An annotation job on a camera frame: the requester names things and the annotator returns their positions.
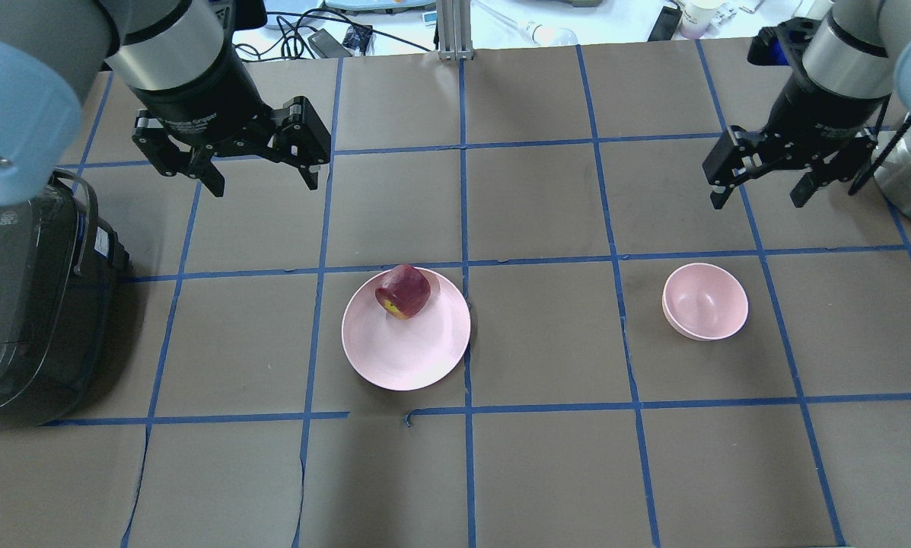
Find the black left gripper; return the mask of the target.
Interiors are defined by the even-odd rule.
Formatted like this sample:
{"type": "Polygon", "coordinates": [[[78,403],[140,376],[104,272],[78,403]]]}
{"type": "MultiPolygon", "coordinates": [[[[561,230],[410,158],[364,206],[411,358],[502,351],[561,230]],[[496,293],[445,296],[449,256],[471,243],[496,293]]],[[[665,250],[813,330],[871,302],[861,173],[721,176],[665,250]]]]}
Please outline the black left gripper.
{"type": "Polygon", "coordinates": [[[233,46],[222,46],[190,82],[132,93],[145,107],[132,143],[161,176],[184,174],[216,198],[225,196],[225,177],[212,163],[215,153],[254,154],[295,167],[309,190],[318,190],[320,167],[331,160],[330,130],[311,100],[295,96],[278,109],[265,104],[233,46]]]}

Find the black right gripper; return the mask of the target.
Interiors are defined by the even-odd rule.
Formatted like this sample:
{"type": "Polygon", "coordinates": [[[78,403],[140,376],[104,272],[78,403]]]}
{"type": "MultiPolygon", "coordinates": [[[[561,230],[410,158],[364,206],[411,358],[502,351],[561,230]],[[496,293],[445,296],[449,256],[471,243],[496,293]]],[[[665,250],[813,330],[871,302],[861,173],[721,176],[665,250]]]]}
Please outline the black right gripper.
{"type": "Polygon", "coordinates": [[[877,98],[841,96],[789,77],[762,129],[724,129],[702,161],[712,207],[723,209],[734,190],[771,170],[807,169],[790,191],[796,208],[834,181],[855,180],[878,145],[866,128],[877,110],[877,98]]]}

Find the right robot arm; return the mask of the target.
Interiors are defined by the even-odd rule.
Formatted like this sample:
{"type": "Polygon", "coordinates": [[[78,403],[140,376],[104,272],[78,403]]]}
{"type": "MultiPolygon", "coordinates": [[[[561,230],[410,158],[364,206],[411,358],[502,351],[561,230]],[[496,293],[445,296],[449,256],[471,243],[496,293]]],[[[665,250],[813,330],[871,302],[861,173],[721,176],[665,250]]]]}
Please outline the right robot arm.
{"type": "Polygon", "coordinates": [[[795,207],[834,181],[856,192],[878,142],[870,118],[891,98],[911,116],[911,1],[835,1],[821,20],[762,28],[747,61],[792,73],[762,129],[728,127],[703,160],[712,207],[776,170],[801,172],[795,207]]]}

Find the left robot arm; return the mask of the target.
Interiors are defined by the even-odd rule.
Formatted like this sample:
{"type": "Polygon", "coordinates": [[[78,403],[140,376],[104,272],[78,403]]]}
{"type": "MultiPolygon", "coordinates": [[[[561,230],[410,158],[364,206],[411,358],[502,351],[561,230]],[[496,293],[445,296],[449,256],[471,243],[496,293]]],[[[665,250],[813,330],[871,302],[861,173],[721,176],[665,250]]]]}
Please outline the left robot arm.
{"type": "Polygon", "coordinates": [[[221,197],[212,160],[254,155],[315,190],[329,129],[306,97],[265,104],[234,49],[266,20],[261,1],[0,1],[0,206],[47,183],[103,69],[141,101],[132,140],[163,176],[221,197]]]}

